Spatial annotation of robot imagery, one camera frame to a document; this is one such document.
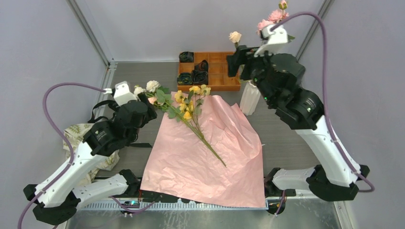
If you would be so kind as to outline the white ribbed ceramic vase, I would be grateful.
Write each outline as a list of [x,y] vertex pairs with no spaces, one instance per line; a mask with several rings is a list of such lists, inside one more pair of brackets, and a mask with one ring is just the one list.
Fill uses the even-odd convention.
[[246,116],[252,115],[260,97],[261,93],[258,87],[254,85],[251,80],[247,81],[239,106],[242,113]]

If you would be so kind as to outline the cream rosebud stem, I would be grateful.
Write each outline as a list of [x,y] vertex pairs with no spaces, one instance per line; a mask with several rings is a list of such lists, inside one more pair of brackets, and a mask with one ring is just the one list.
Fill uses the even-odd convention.
[[[241,33],[237,32],[237,31],[231,32],[229,34],[229,40],[234,44],[234,47],[235,47],[236,50],[239,47],[241,37],[242,37]],[[244,67],[245,67],[244,64],[240,65],[240,67],[239,67],[239,74],[240,75],[242,75]]]

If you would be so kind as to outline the yellow flower stem bunch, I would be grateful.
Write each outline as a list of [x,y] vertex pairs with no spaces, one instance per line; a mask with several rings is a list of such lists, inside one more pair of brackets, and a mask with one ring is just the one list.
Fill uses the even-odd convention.
[[206,140],[201,125],[199,124],[199,117],[202,114],[202,105],[204,98],[209,96],[211,88],[203,84],[201,86],[192,86],[189,93],[186,95],[181,90],[178,90],[174,99],[178,104],[176,107],[176,118],[182,121],[198,139],[212,152],[212,154],[226,167],[225,162],[217,154],[211,144]]

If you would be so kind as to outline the pink rose stem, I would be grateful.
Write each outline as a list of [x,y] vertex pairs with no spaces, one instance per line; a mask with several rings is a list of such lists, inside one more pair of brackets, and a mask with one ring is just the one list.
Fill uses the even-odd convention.
[[278,9],[272,11],[267,19],[262,19],[257,25],[257,34],[260,36],[261,40],[264,40],[261,32],[262,30],[273,24],[277,24],[280,21],[289,17],[287,12],[288,2],[286,0],[281,0],[278,4]]

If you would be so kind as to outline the pink wrapping paper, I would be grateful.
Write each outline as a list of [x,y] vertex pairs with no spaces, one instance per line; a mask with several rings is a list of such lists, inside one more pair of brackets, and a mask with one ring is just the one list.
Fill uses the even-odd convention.
[[263,208],[262,143],[237,104],[205,97],[199,116],[207,143],[165,114],[140,188],[226,207]]

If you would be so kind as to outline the pink and white flower bunch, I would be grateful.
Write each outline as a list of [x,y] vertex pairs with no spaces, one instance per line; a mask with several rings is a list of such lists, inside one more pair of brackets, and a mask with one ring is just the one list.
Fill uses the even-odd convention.
[[191,113],[188,111],[186,97],[179,90],[175,95],[171,95],[169,89],[163,87],[158,81],[147,82],[146,88],[139,85],[134,86],[133,94],[137,100],[142,96],[149,100],[155,108],[167,113],[169,119],[176,119],[177,122],[188,122],[191,120]]

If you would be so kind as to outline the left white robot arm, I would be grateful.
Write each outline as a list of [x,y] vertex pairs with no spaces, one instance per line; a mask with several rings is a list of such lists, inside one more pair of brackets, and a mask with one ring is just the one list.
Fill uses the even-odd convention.
[[110,196],[133,197],[139,192],[140,181],[129,169],[89,185],[79,181],[115,151],[137,140],[139,129],[157,117],[145,93],[138,100],[121,105],[112,120],[93,124],[84,134],[75,153],[44,182],[24,188],[26,198],[35,203],[33,213],[38,221],[58,225],[70,219],[77,210]]

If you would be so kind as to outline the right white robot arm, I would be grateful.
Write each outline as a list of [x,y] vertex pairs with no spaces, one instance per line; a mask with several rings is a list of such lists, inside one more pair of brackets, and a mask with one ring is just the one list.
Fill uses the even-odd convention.
[[360,191],[356,182],[368,176],[369,167],[350,158],[327,122],[321,99],[301,87],[305,67],[288,53],[255,56],[256,51],[242,45],[228,55],[228,76],[237,76],[243,66],[240,79],[258,88],[268,108],[308,144],[319,161],[307,169],[272,169],[265,178],[265,194],[308,190],[328,202],[353,200]]

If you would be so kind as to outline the cream patterned cloth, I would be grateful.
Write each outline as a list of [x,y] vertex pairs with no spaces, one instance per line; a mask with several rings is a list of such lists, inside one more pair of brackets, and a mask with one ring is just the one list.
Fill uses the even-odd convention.
[[[71,143],[73,150],[76,151],[80,142],[84,138],[84,134],[91,129],[94,124],[75,124],[64,130],[64,136]],[[93,167],[78,183],[79,186],[91,184],[99,170],[111,171],[120,160],[119,150],[116,150],[104,161],[101,161]]]

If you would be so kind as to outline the orange wooden compartment tray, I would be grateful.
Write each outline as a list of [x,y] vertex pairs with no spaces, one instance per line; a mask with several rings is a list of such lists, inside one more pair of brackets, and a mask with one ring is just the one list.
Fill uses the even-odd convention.
[[[226,57],[232,54],[233,52],[194,52],[194,62],[179,62],[178,75],[191,73],[196,64],[206,60],[209,64],[207,86],[212,91],[239,91],[241,88],[239,74],[237,73],[235,77],[228,76]],[[191,86],[193,85],[177,85],[177,88],[187,92]]]

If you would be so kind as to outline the dark rolled cloth bottom-left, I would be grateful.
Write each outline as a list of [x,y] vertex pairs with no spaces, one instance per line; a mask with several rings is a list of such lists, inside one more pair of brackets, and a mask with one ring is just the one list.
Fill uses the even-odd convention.
[[191,73],[180,73],[177,77],[177,85],[193,85]]

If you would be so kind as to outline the dark rolled cloth middle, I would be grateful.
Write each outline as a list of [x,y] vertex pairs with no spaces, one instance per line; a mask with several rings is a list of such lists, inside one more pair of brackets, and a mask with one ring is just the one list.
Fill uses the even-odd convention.
[[206,60],[202,60],[200,63],[195,65],[194,69],[201,72],[208,72],[209,64]]

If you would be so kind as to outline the dark rolled cloth bottom-centre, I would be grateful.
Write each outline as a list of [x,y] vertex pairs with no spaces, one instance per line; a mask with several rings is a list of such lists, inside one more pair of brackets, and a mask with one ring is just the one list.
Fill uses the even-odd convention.
[[192,70],[191,78],[193,85],[207,85],[209,83],[209,76],[207,71]]

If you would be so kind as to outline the dark rolled cloth top-left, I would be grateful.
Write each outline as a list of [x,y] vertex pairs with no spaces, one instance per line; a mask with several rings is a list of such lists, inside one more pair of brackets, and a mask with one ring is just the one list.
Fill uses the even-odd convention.
[[179,62],[194,62],[194,52],[181,52],[179,54]]

